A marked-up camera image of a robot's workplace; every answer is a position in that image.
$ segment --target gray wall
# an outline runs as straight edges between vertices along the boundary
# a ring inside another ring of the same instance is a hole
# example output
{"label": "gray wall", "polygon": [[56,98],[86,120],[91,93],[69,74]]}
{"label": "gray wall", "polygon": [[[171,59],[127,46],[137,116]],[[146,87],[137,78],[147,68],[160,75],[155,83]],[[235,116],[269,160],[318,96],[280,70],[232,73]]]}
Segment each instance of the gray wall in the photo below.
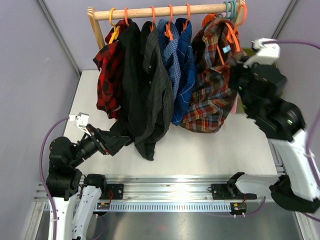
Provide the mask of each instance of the gray wall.
{"label": "gray wall", "polygon": [[[92,59],[98,52],[98,45],[93,34],[88,16],[87,8],[95,7],[97,11],[106,11],[111,8],[118,10],[128,7],[129,9],[184,6],[187,2],[190,5],[217,4],[223,0],[44,0],[57,23],[61,34],[68,45],[75,61],[82,70],[95,70],[97,67]],[[240,43],[242,47],[251,47],[251,41],[257,38],[270,38],[280,21],[290,0],[247,0],[248,7],[247,21],[240,29]],[[192,31],[195,35],[201,28],[201,22],[205,15],[191,15]],[[142,27],[145,21],[152,21],[151,18],[136,18],[135,22]],[[103,36],[110,31],[109,21],[102,21],[101,29]]]}
{"label": "gray wall", "polygon": [[35,0],[1,1],[0,33],[0,239],[18,240],[40,180],[42,140],[68,114],[78,81]]}
{"label": "gray wall", "polygon": [[[300,0],[279,39],[300,39],[320,45],[319,0]],[[301,110],[308,126],[314,121],[320,107],[320,51],[296,44],[281,44],[278,66],[287,78],[285,99],[295,103]],[[320,126],[314,133],[311,150],[320,168]],[[320,224],[315,223],[320,236]]]}

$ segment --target yellow hanger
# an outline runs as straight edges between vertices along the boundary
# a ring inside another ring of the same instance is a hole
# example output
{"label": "yellow hanger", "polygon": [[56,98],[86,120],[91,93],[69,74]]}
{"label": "yellow hanger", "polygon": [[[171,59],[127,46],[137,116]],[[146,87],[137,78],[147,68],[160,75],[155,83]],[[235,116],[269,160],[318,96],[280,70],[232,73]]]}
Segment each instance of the yellow hanger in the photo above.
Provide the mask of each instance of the yellow hanger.
{"label": "yellow hanger", "polygon": [[111,24],[111,26],[113,26],[113,33],[111,35],[111,38],[110,38],[110,41],[109,41],[109,44],[112,44],[112,42],[114,40],[117,40],[118,36],[119,36],[119,29],[120,29],[120,26],[117,26],[115,24],[112,23],[112,13],[114,12],[114,10],[116,10],[114,7],[110,10],[110,15],[109,15],[109,22]]}

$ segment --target clothing rack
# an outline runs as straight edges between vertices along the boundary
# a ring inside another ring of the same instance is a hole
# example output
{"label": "clothing rack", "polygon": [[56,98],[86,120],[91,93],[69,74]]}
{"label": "clothing rack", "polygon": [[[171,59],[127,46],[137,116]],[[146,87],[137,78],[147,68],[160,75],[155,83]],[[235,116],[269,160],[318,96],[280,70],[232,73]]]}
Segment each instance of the clothing rack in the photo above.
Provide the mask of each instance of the clothing rack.
{"label": "clothing rack", "polygon": [[[236,0],[237,7],[245,3],[245,0]],[[220,4],[203,4],[203,5],[190,5],[190,14],[212,14],[212,13],[225,13],[227,11],[226,5],[224,3]],[[99,21],[109,20],[111,11],[96,11],[94,7],[89,7],[87,9],[87,14],[90,19],[92,30],[98,44],[99,49],[101,50],[105,46],[104,37],[101,32]],[[172,12],[174,16],[178,15],[187,15],[188,7],[185,6],[173,6]],[[170,8],[167,7],[155,7],[154,13],[156,17],[170,16]],[[238,24],[243,17],[244,10],[241,7],[237,16],[235,18],[235,24]],[[137,8],[137,9],[128,9],[127,17],[129,19],[135,18],[148,18],[152,17],[152,9],[149,8]],[[112,12],[112,19],[124,19],[125,10],[114,10]]]}

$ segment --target blue checkered shirt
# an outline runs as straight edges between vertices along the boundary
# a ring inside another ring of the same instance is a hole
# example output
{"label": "blue checkered shirt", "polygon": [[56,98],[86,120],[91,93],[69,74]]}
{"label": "blue checkered shirt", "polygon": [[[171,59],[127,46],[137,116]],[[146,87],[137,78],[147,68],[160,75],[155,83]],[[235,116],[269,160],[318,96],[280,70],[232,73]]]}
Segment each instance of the blue checkered shirt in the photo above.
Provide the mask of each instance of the blue checkered shirt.
{"label": "blue checkered shirt", "polygon": [[179,33],[176,26],[173,23],[171,23],[170,30],[173,36],[173,40],[170,41],[170,39],[165,36],[167,22],[168,21],[165,19],[160,19],[158,26],[156,27],[156,30],[158,32],[159,48],[161,51],[162,62],[171,80],[173,100],[175,100],[181,78],[180,65],[177,55]]}
{"label": "blue checkered shirt", "polygon": [[177,48],[181,78],[176,99],[173,104],[173,115],[171,122],[178,126],[189,109],[189,103],[192,93],[195,89],[196,67],[194,54],[191,47],[192,25],[188,22],[186,29],[183,31],[185,18],[178,18],[175,22],[176,29],[180,34]]}

